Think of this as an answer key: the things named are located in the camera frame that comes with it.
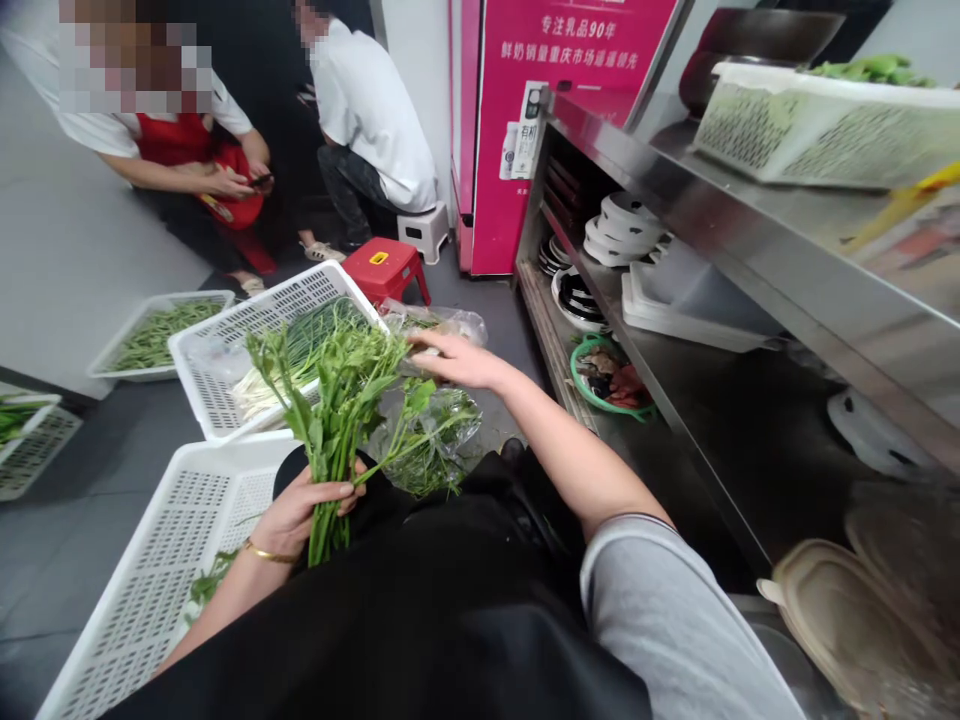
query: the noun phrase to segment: stainless steel shelf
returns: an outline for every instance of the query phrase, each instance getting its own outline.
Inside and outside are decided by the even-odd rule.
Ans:
[[[753,592],[756,570],[739,550],[670,427],[659,418],[641,424],[588,405],[570,384],[570,354],[576,347],[571,337],[579,331],[560,314],[549,279],[532,261],[518,260],[517,279],[558,402],[643,478],[724,590]]]
[[[960,474],[955,281],[933,286],[920,270],[881,277],[846,249],[882,195],[759,185],[692,152],[691,123],[631,136],[563,94],[550,124]]]
[[[846,544],[851,486],[882,478],[832,434],[825,408],[837,384],[780,353],[737,355],[628,326],[623,271],[584,253],[582,231],[568,231],[549,205],[541,211],[754,572],[765,575],[807,538]]]

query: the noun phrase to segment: green plastic bowl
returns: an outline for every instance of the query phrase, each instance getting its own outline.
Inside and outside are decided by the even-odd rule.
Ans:
[[[646,418],[653,416],[657,412],[657,406],[655,404],[651,404],[645,408],[639,408],[637,410],[630,410],[629,408],[621,408],[617,407],[616,405],[611,405],[606,400],[601,400],[594,395],[590,387],[580,378],[580,373],[577,372],[577,360],[584,355],[589,355],[595,348],[600,346],[610,350],[615,357],[623,357],[623,353],[611,341],[607,340],[602,335],[597,335],[596,333],[587,333],[583,336],[583,342],[577,345],[573,353],[570,355],[570,374],[573,376],[573,384],[577,386],[577,390],[579,390],[580,394],[583,395],[584,400],[594,407],[600,408],[601,410],[606,410],[607,412],[617,413],[618,415],[630,415],[631,417],[639,420],[641,423],[646,424]]]

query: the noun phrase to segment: poster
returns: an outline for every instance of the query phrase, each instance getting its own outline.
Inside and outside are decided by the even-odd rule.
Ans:
[[[471,273],[513,272],[529,180],[501,179],[508,123],[520,120],[524,88],[538,80],[577,91],[636,98],[677,0],[487,0],[483,17],[479,150]],[[604,116],[623,126],[630,107]]]

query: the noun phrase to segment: person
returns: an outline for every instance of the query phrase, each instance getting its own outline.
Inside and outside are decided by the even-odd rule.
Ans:
[[[294,10],[325,140],[317,160],[352,251],[373,237],[361,197],[394,216],[426,212],[437,204],[436,170],[387,51],[309,0],[295,0]]]
[[[105,718],[803,718],[616,453],[486,350],[414,342],[439,351],[414,356],[423,370],[496,393],[529,448],[419,503],[379,473],[312,484],[293,453],[210,604]],[[298,568],[323,502],[351,512],[353,540]]]
[[[157,3],[138,3],[137,12],[144,8],[158,11]],[[274,186],[270,150],[217,74],[196,67],[196,58],[187,67],[196,48],[181,46],[176,25],[155,14],[133,22],[127,10],[65,3],[61,25],[58,0],[24,0],[9,9],[0,39],[67,137],[128,181],[170,234],[248,295],[259,294],[262,279],[220,228],[242,231],[259,217]],[[61,57],[70,63],[65,72]],[[73,64],[90,70],[75,78],[95,85],[99,76],[101,87],[62,88]],[[97,109],[150,112],[87,112]],[[307,256],[344,258],[323,243]]]

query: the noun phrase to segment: white shirt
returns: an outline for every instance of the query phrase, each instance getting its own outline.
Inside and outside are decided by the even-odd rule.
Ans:
[[[320,126],[373,165],[387,199],[407,212],[437,204],[430,147],[400,73],[373,38],[339,20],[310,53]]]
[[[40,96],[53,109],[63,131],[96,152],[118,157],[140,157],[136,141],[140,121],[136,113],[66,112],[61,109],[61,53],[77,48],[63,47],[59,0],[24,0],[2,18],[0,42]],[[74,28],[65,28],[69,38]],[[184,48],[184,55],[194,55]],[[213,70],[209,70],[214,119],[234,136],[253,130],[253,125]],[[148,113],[154,120],[176,122],[176,113]]]

